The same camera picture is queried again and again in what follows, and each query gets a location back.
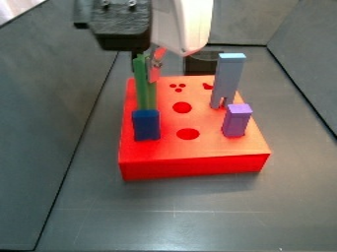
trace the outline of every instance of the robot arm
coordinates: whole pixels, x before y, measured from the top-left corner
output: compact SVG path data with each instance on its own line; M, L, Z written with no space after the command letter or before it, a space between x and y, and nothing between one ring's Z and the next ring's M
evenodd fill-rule
M152 42L181 56L208 44L213 0L152 0Z
M150 42L181 56L209 40L213 0L75 0L74 25L105 50L145 51Z

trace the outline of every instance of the gray table surface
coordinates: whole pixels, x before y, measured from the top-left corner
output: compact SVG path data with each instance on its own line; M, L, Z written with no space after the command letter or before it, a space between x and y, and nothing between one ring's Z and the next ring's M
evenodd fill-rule
M221 49L248 56L240 92L273 150L263 172L124 182L121 53L39 250L337 250L336 139L268 49ZM165 63L182 73L181 58Z

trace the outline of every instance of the wall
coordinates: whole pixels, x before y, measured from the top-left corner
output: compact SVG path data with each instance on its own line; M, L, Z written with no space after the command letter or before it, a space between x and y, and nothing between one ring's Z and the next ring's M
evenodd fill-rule
M209 43L267 45L299 0L214 0Z
M49 0L0 29L0 249L34 249L117 57Z
M336 14L336 0L301 0L269 42L272 53L335 134L337 134Z

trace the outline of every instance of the red pegboard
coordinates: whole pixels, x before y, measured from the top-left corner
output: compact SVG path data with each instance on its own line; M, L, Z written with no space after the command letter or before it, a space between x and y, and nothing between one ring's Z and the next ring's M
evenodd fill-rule
M271 149L252 118L247 134L221 133L225 109L210 108L213 76L162 77L157 84L161 134L136 142L132 112L137 109L134 79L126 87L120 165L125 180L259 172ZM240 94L235 103L244 103Z

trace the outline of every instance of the red hole board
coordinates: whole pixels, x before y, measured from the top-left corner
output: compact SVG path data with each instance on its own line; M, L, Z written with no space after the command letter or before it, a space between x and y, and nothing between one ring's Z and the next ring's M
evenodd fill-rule
M134 79L128 80L120 165L125 180L154 179L223 173L259 172L272 153L259 126L251 118L247 134L227 138L221 133L225 109L212 109L213 76L162 77L157 83L161 135L158 141L136 142L132 112L137 109ZM180 93L170 86L185 84ZM186 102L189 113L174 104ZM240 93L235 103L244 103ZM182 129L196 129L200 137L184 140Z

